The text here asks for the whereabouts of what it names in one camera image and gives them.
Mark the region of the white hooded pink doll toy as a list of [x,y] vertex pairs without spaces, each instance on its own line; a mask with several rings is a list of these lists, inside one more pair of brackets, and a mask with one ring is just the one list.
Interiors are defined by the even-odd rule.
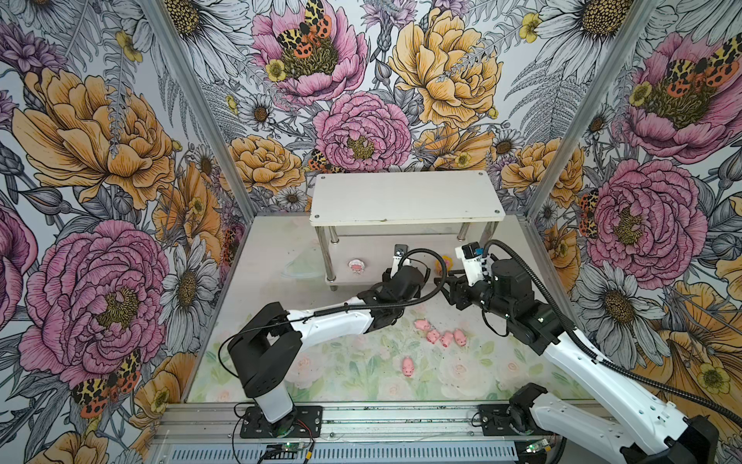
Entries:
[[348,268],[356,275],[361,275],[366,268],[365,263],[361,259],[352,259],[348,262]]

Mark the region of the pink bear yellow flower toy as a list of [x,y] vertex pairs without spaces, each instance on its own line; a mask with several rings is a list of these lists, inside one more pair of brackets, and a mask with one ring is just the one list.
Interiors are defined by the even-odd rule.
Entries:
[[440,260],[437,260],[435,263],[436,273],[438,276],[443,276],[444,274],[448,274],[453,269],[453,260],[451,257],[447,255],[443,255],[442,262]]

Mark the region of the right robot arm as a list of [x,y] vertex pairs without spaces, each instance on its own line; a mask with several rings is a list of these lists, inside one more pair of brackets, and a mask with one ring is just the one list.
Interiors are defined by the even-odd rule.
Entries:
[[606,357],[570,321],[560,320],[556,307],[535,298],[529,267],[513,258],[488,264],[480,252],[461,253],[460,259],[462,276],[446,278],[448,303],[475,305],[484,317],[502,319],[506,334],[567,373],[610,414],[605,420],[587,413],[531,383],[510,399],[515,430],[555,433],[611,463],[714,462],[719,433],[709,419],[685,416],[629,375],[606,367]]

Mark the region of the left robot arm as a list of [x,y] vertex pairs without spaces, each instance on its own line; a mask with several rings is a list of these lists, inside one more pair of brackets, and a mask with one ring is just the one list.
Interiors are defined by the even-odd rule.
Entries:
[[394,325],[407,307],[434,298],[442,284],[423,294],[430,280],[405,265],[393,276],[337,305],[320,309],[284,309],[265,305],[225,347],[245,396],[253,401],[274,435],[287,432],[297,421],[297,408],[285,378],[301,352],[344,336],[361,336]]

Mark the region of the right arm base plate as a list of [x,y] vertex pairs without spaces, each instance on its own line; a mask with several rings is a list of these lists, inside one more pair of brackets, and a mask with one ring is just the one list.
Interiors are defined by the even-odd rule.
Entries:
[[551,431],[540,428],[529,411],[505,403],[486,403],[477,406],[478,420],[484,436],[550,436]]

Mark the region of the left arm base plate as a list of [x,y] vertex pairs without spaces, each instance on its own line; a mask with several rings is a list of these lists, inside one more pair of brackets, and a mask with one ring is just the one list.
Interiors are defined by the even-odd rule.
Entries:
[[250,406],[242,415],[239,436],[242,439],[319,438],[324,408],[295,406],[285,418],[270,423],[258,406]]

